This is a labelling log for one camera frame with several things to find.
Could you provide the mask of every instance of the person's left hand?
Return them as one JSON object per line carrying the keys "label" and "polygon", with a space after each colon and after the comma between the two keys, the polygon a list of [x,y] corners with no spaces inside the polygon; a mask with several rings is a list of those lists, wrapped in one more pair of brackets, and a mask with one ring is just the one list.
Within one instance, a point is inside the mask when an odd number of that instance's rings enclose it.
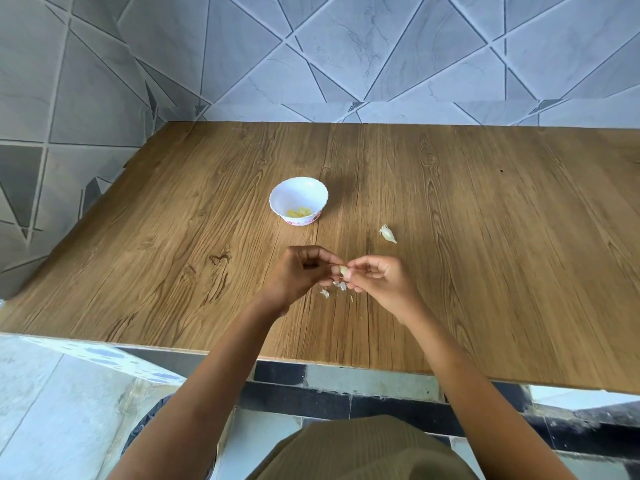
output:
{"label": "person's left hand", "polygon": [[316,283],[329,286],[339,281],[340,265],[344,265],[342,259],[320,246],[290,246],[284,251],[261,292],[265,299],[278,307],[282,316],[311,286]]}

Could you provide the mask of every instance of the garlic clove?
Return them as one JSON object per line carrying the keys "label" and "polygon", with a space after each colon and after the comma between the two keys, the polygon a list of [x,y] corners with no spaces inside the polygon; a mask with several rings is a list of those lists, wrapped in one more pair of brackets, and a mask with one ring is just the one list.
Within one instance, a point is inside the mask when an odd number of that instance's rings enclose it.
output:
{"label": "garlic clove", "polygon": [[380,234],[382,234],[382,237],[384,237],[386,240],[393,242],[395,244],[398,243],[396,241],[396,238],[394,237],[394,233],[391,232],[391,229],[389,229],[389,227],[386,224],[380,227]]}

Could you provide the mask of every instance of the person's left arm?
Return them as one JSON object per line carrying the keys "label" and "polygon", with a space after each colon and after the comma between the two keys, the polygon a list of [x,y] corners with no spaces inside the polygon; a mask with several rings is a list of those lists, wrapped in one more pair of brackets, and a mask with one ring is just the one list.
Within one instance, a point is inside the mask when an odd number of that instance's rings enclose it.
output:
{"label": "person's left arm", "polygon": [[265,286],[127,448],[108,480],[202,480],[271,325],[311,286],[338,280],[341,264],[320,246],[287,248]]}

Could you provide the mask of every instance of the forearm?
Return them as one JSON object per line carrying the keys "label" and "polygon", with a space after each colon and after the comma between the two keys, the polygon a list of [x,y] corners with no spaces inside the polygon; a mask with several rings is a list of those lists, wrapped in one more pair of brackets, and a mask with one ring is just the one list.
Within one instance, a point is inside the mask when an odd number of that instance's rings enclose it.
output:
{"label": "forearm", "polygon": [[405,320],[487,479],[574,479],[425,306]]}
{"label": "forearm", "polygon": [[127,449],[110,479],[203,478],[278,311],[259,294]]}

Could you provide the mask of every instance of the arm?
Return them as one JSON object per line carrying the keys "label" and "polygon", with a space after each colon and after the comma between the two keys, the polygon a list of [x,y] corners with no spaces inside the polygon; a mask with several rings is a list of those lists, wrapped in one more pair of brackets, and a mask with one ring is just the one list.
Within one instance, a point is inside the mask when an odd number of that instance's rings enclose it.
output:
{"label": "arm", "polygon": [[202,480],[271,325],[311,286],[339,279],[331,264],[343,262],[319,246],[288,248],[265,286],[125,451],[109,480]]}
{"label": "arm", "polygon": [[575,480],[437,320],[400,259],[364,256],[347,266],[348,287],[372,295],[420,344],[487,479]]}

